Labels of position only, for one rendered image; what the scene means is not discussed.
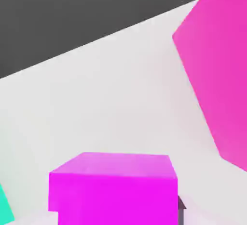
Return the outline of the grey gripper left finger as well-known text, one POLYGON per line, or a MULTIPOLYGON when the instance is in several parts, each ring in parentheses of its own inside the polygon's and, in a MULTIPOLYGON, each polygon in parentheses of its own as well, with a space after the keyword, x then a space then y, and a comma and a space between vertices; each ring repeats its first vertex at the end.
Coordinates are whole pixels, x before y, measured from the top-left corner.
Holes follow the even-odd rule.
POLYGON ((35 216, 32 225, 58 225, 57 212, 43 212, 35 216))

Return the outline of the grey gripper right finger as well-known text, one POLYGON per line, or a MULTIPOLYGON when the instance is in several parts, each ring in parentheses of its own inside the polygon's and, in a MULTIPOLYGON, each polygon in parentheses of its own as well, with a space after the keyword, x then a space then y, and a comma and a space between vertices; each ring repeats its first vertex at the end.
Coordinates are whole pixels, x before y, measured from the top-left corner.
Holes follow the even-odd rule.
POLYGON ((183 200, 178 195, 178 225, 201 225, 197 206, 189 199, 183 200))

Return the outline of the small magenta cube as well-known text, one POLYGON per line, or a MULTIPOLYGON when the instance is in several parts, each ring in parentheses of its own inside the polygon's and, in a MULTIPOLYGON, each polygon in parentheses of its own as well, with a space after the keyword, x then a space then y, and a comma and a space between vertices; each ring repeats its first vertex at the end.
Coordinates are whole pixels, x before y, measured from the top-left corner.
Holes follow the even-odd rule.
POLYGON ((58 225, 178 225, 178 178, 167 155, 84 152, 49 174, 58 225))

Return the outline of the large teal box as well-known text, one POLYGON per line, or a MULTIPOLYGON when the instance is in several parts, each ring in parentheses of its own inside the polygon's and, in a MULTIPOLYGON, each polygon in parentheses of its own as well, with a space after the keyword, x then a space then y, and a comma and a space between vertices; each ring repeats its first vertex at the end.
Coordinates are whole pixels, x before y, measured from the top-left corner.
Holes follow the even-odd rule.
POLYGON ((0 225, 14 221, 14 215, 0 184, 0 225))

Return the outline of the large pink box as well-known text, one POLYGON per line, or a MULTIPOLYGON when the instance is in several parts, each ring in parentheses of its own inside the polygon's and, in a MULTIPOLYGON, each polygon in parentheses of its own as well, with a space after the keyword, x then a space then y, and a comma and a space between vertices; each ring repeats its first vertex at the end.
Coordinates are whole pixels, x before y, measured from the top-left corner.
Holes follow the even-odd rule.
POLYGON ((247 171, 247 0, 198 0, 172 38, 220 156, 247 171))

